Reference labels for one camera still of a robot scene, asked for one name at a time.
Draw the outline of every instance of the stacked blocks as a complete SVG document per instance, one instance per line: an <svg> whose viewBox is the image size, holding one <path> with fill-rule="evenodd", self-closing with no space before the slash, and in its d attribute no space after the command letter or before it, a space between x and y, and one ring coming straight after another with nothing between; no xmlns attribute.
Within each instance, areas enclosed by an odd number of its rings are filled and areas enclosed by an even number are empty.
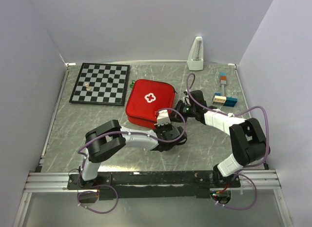
<svg viewBox="0 0 312 227"><path fill-rule="evenodd" d="M234 107L237 103L236 98L225 97L226 74L220 73L219 79L221 85L221 93L214 93L213 104Z"/></svg>

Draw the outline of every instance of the white wall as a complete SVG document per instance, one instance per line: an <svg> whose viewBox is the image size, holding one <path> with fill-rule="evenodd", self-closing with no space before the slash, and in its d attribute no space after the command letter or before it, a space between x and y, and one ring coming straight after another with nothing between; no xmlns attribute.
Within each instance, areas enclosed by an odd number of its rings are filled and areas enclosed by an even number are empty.
<svg viewBox="0 0 312 227"><path fill-rule="evenodd" d="M272 0L30 0L66 62L186 60L239 63Z"/></svg>
<svg viewBox="0 0 312 227"><path fill-rule="evenodd" d="M305 227L312 226L311 5L274 0L239 64L248 103L269 115L269 165L277 170L294 225Z"/></svg>
<svg viewBox="0 0 312 227"><path fill-rule="evenodd" d="M64 64L29 0L0 0L0 225L39 162Z"/></svg>

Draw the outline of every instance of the table surface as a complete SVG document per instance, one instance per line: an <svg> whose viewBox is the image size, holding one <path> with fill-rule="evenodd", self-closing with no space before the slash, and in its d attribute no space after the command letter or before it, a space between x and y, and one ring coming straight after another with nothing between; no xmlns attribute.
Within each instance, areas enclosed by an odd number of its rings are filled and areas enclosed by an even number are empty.
<svg viewBox="0 0 312 227"><path fill-rule="evenodd" d="M130 123L125 114L125 106L103 106L69 103L80 65L70 66L61 94L51 135L48 141L42 172L68 172L81 165L83 157L77 154L77 149L85 143L86 132L117 119L120 125L132 129L146 130ZM238 113L246 110L243 93L234 66L211 64L205 65L204 70L196 71L196 81L192 90L203 91L207 105L215 92L220 91L219 74L225 72L227 96L236 96L238 102L234 108L221 107L224 112ZM166 82L176 89L175 104L184 96L186 77L190 73L185 64L166 65L132 65L131 80L149 79ZM126 103L131 93L127 88ZM188 141L184 145L176 146L170 151L148 151L143 148L121 149L112 158L102 163L100 171L178 171L178 170L210 170L231 152L229 136L216 128L197 122L195 119L187 121Z"/></svg>

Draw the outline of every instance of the checkered pattern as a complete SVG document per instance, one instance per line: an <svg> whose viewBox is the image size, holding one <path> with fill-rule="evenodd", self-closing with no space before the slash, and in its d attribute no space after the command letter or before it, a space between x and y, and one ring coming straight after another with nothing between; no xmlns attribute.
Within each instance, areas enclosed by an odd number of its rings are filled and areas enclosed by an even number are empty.
<svg viewBox="0 0 312 227"><path fill-rule="evenodd" d="M70 102L124 105L129 70L128 65L83 63ZM91 90L87 91L85 83Z"/></svg>

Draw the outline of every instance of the white cross logo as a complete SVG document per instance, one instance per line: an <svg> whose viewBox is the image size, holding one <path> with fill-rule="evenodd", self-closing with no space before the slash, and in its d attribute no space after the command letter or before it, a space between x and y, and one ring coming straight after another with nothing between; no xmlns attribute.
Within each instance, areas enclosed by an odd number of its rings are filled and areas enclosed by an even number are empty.
<svg viewBox="0 0 312 227"><path fill-rule="evenodd" d="M145 95L144 98L148 103L154 102L156 100L156 96L153 93Z"/></svg>

